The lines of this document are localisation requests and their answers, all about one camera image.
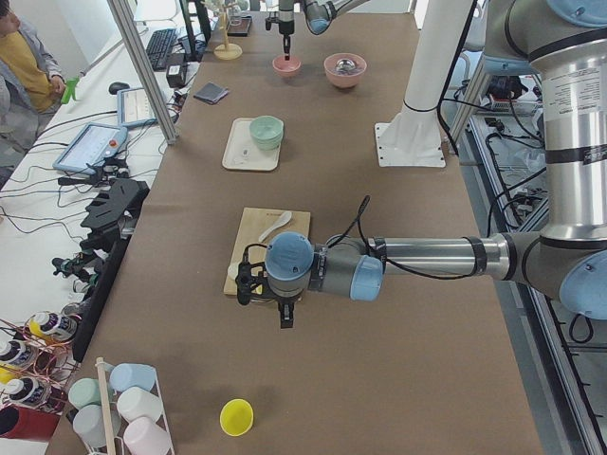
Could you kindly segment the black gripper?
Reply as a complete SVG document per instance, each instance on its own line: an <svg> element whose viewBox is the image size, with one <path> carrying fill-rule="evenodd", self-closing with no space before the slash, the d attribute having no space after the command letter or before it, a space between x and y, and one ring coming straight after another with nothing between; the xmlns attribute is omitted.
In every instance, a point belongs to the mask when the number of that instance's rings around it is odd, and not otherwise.
<svg viewBox="0 0 607 455"><path fill-rule="evenodd" d="M275 300L278 303L281 329L292 328L294 322L294 304L300 300L300 295L277 296Z"/></svg>
<svg viewBox="0 0 607 455"><path fill-rule="evenodd" d="M279 32L283 35L283 53L284 58L290 58L291 36L294 34L294 21L278 21Z"/></svg>

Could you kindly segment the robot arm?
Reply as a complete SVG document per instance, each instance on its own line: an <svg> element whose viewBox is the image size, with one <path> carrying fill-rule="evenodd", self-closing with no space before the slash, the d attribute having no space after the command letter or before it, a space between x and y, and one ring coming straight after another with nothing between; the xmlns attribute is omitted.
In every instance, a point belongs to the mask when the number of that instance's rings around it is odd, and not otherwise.
<svg viewBox="0 0 607 455"><path fill-rule="evenodd" d="M331 23L351 9L366 3L366 0L351 1L300 1L308 30L319 35L324 33ZM279 0L278 11L272 12L266 18L266 29L273 24L278 25L283 40L283 51L287 61L291 56L291 36L295 33L295 4L294 0Z"/></svg>
<svg viewBox="0 0 607 455"><path fill-rule="evenodd" d="M538 232L483 239L382 239L347 234L325 245L277 235L261 264L241 264L237 297L277 301L293 323L306 290L374 300L385 274L438 280L489 275L525 283L591 319L606 316L606 5L492 1L485 70L542 83L549 219Z"/></svg>

